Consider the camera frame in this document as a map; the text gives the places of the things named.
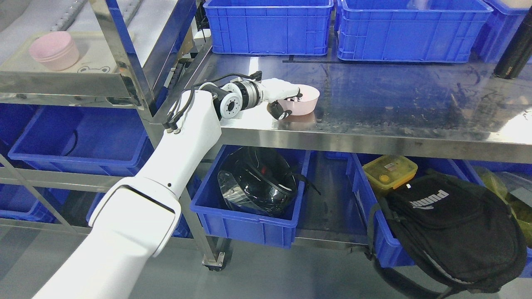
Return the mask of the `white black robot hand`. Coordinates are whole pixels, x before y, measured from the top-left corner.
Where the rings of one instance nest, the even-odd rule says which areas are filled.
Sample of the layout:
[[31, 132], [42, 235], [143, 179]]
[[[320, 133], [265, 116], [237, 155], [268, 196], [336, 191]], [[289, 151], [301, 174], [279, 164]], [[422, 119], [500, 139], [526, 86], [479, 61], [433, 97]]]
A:
[[266, 106], [268, 113], [276, 120], [282, 120], [291, 115], [291, 110], [284, 110], [279, 103], [280, 100], [303, 96], [298, 85], [277, 78], [262, 80], [259, 83], [259, 91], [261, 101], [268, 103]]

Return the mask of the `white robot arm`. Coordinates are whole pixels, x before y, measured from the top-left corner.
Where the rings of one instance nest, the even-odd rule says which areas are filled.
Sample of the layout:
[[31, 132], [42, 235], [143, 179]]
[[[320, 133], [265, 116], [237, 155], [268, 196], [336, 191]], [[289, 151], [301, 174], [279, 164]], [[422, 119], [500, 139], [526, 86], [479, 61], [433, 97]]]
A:
[[169, 108], [162, 139], [135, 174], [113, 185], [93, 211], [92, 230], [35, 299], [127, 299], [147, 261], [161, 253], [181, 218], [179, 196], [221, 136], [220, 118], [267, 101], [255, 72], [218, 87], [184, 90]]

